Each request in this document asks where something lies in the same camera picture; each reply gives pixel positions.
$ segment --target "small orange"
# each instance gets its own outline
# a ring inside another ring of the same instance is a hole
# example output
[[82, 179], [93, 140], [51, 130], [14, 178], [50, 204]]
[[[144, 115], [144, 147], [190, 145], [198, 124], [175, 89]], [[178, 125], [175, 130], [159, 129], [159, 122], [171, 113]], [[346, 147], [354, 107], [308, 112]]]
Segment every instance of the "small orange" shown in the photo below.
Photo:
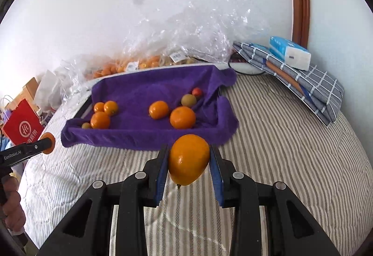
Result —
[[122, 72], [124, 72], [124, 67], [123, 66], [117, 66], [116, 70], [117, 70], [117, 73], [122, 73]]
[[100, 71], [97, 71], [97, 72], [95, 72], [95, 73], [93, 74], [93, 78], [94, 78], [94, 79], [96, 79], [96, 78], [100, 78], [100, 77], [102, 77], [102, 74], [101, 74]]
[[42, 134], [42, 136], [39, 138], [39, 140], [49, 138], [52, 141], [52, 146], [46, 150], [43, 151], [44, 154], [50, 154], [55, 149], [55, 137], [50, 132], [45, 132]]
[[107, 129], [110, 126], [110, 117], [104, 112], [97, 112], [92, 115], [91, 127], [93, 129]]
[[118, 109], [118, 104], [115, 101], [107, 101], [104, 104], [104, 112], [109, 116], [115, 115]]
[[166, 117], [169, 113], [169, 108], [167, 103], [164, 101], [156, 101], [152, 103], [149, 107], [149, 115], [153, 119], [161, 119]]
[[205, 170], [210, 159], [210, 147], [201, 137], [181, 136], [173, 144], [168, 158], [168, 170], [174, 183], [189, 185]]
[[104, 68], [101, 72], [102, 76], [109, 76], [111, 75], [110, 67]]
[[104, 103], [103, 102], [98, 102], [94, 105], [93, 111], [95, 113], [97, 112], [103, 112], [104, 111]]
[[103, 69], [103, 70], [104, 70], [105, 68], [109, 68], [109, 69], [110, 69], [111, 65], [112, 65], [112, 63], [107, 63], [107, 64], [105, 64], [105, 65], [102, 67], [102, 69]]
[[153, 61], [152, 64], [150, 64], [150, 67], [158, 67], [159, 62], [158, 61]]
[[152, 56], [152, 57], [150, 57], [150, 58], [146, 61], [146, 64], [147, 64], [147, 65], [152, 65], [153, 62], [159, 62], [160, 59], [161, 59], [161, 56]]
[[112, 66], [110, 67], [110, 72], [111, 72], [112, 74], [116, 74], [116, 73], [117, 73], [116, 65], [112, 65]]
[[176, 129], [191, 129], [195, 124], [195, 113], [189, 107], [177, 107], [171, 112], [170, 122]]
[[145, 69], [145, 68], [148, 68], [149, 66], [148, 66], [148, 64], [146, 63], [146, 62], [141, 62], [140, 64], [139, 64], [139, 69], [140, 70], [143, 70], [143, 69]]

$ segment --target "orange foam tip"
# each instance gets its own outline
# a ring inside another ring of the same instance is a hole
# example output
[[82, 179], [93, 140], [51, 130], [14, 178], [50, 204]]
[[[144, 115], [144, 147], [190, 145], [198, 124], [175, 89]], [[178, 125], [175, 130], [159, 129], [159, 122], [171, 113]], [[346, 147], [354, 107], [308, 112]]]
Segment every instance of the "orange foam tip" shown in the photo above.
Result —
[[44, 138], [49, 138], [52, 141], [52, 146], [43, 151], [44, 154], [48, 155], [52, 153], [53, 150], [55, 149], [55, 137], [51, 133], [45, 132], [44, 134], [42, 134], [39, 140], [44, 139]]

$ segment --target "blue and white tissue package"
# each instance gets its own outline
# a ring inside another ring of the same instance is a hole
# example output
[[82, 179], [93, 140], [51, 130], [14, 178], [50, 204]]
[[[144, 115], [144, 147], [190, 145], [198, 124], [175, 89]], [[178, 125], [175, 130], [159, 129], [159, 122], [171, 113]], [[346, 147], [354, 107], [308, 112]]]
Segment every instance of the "blue and white tissue package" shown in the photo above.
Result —
[[310, 67], [311, 53], [293, 41], [272, 36], [269, 40], [269, 50], [288, 66], [305, 71]]

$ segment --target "human hand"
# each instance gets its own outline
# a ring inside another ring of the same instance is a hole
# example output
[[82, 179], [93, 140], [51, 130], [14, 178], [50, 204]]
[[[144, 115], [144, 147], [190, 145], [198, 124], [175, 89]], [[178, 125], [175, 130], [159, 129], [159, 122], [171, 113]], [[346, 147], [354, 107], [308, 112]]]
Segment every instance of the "human hand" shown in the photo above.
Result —
[[7, 196], [7, 202], [3, 205], [3, 213], [7, 216], [3, 220], [7, 228], [19, 232], [26, 222], [25, 212], [21, 207], [21, 196], [18, 194], [18, 180], [9, 175], [1, 180]]

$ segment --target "striped bedsheet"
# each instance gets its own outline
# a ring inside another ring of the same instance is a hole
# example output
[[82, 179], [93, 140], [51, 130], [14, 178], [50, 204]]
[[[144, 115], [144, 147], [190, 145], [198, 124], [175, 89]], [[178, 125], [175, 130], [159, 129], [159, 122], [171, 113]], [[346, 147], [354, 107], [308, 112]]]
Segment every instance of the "striped bedsheet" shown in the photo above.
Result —
[[[238, 76], [234, 87], [221, 92], [239, 120], [237, 132], [220, 147], [223, 158], [257, 182], [288, 184], [341, 255], [352, 255], [373, 227], [373, 172], [344, 115], [325, 128], [272, 76]], [[56, 137], [55, 151], [29, 160], [22, 177], [25, 229], [39, 247], [95, 180], [122, 181], [157, 155], [83, 144], [64, 148], [61, 129], [88, 96], [76, 95], [57, 111], [46, 129]], [[218, 206], [208, 168], [181, 190], [168, 177], [160, 206], [145, 208], [144, 215], [149, 255], [229, 254], [234, 211]], [[264, 216], [262, 234], [265, 241]]]

